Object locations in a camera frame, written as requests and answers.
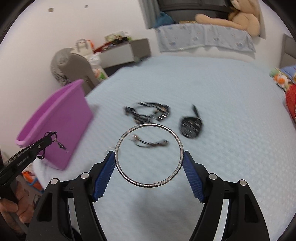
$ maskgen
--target metal bangle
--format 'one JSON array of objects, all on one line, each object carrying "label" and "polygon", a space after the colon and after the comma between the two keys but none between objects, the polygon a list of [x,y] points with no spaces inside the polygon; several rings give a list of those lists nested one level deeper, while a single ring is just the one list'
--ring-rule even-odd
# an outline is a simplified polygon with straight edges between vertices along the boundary
[{"label": "metal bangle", "polygon": [[[176,170],[174,170],[174,172],[172,173],[172,175],[170,175],[168,178],[166,178],[165,180],[162,180],[160,182],[157,182],[157,183],[139,183],[139,182],[136,182],[135,180],[131,179],[130,177],[128,177],[124,172],[123,170],[121,169],[120,165],[119,165],[119,160],[118,160],[118,150],[119,150],[119,147],[122,143],[122,141],[124,140],[124,138],[126,138],[126,136],[128,134],[130,134],[131,132],[133,132],[134,130],[137,130],[139,128],[142,128],[142,127],[145,127],[145,126],[156,126],[156,127],[159,127],[161,129],[164,129],[166,131],[168,131],[177,141],[178,145],[179,145],[179,148],[180,148],[180,160],[179,160],[179,164],[176,168]],[[155,124],[155,123],[145,123],[145,124],[141,124],[141,125],[138,125],[138,126],[134,126],[132,128],[130,128],[126,133],[124,133],[122,135],[122,137],[120,137],[119,141],[117,142],[116,144],[116,147],[115,147],[115,164],[116,164],[116,167],[119,171],[119,173],[123,176],[123,178],[125,180],[127,180],[128,182],[136,185],[136,186],[139,186],[139,187],[144,187],[144,188],[154,188],[154,187],[159,187],[161,185],[164,185],[166,183],[168,183],[169,181],[171,181],[176,175],[177,173],[179,172],[179,170],[181,169],[182,167],[182,163],[183,163],[183,155],[184,155],[184,149],[183,149],[183,145],[182,145],[182,142],[180,140],[180,138],[177,136],[177,134],[175,132],[173,132],[171,129],[163,126],[163,125],[160,125],[160,124]]]}]

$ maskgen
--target purple plastic container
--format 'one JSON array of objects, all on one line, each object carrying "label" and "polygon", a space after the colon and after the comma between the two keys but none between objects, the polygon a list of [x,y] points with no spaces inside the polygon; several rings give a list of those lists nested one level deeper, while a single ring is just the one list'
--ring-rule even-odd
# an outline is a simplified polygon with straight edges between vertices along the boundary
[{"label": "purple plastic container", "polygon": [[68,152],[52,143],[46,148],[45,159],[51,166],[65,169],[93,117],[84,97],[82,83],[83,80],[76,80],[51,95],[32,115],[15,143],[20,147],[27,147],[44,137],[46,132],[57,131],[59,142]]}]

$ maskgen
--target white wall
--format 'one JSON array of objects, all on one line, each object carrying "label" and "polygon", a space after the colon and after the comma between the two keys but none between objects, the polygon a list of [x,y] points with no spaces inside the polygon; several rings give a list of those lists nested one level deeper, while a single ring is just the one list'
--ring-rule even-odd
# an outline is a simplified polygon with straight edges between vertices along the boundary
[{"label": "white wall", "polygon": [[[278,66],[281,40],[288,33],[277,15],[260,2],[266,40],[254,39],[257,53],[246,55],[217,48],[170,53],[188,56],[262,61]],[[13,24],[0,45],[0,146],[10,156],[19,150],[14,140],[38,106],[58,83],[49,66],[53,54],[72,47],[80,38],[95,46],[104,36],[125,30],[133,38],[149,38],[154,56],[159,55],[154,30],[145,29],[138,0],[35,0]]]}]

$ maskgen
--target finger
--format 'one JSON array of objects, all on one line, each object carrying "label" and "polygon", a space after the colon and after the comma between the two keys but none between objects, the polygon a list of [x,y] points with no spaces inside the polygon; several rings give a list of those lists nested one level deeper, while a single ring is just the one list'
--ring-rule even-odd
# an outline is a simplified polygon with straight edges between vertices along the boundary
[{"label": "finger", "polygon": [[29,205],[27,210],[20,215],[20,221],[22,223],[30,223],[34,214],[33,205]]},{"label": "finger", "polygon": [[18,200],[20,200],[24,195],[25,195],[25,190],[22,184],[19,181],[17,181],[17,189],[15,191],[15,196],[17,197]]},{"label": "finger", "polygon": [[6,221],[7,225],[11,227],[13,230],[15,230],[17,234],[24,233],[21,227],[15,222],[15,220],[12,218],[12,216],[8,212],[2,211],[1,214],[4,220]]},{"label": "finger", "polygon": [[16,203],[5,198],[0,199],[0,211],[15,213],[17,210],[18,206]]},{"label": "finger", "polygon": [[27,210],[28,206],[29,206],[29,197],[28,197],[28,194],[25,193],[24,196],[19,200],[17,215],[20,216],[24,211]]}]

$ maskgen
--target headboard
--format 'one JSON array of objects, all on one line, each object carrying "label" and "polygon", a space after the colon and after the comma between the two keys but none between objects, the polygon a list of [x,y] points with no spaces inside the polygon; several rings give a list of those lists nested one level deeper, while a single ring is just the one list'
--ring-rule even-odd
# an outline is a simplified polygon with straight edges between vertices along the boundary
[{"label": "headboard", "polygon": [[280,68],[296,64],[296,41],[284,34]]}]

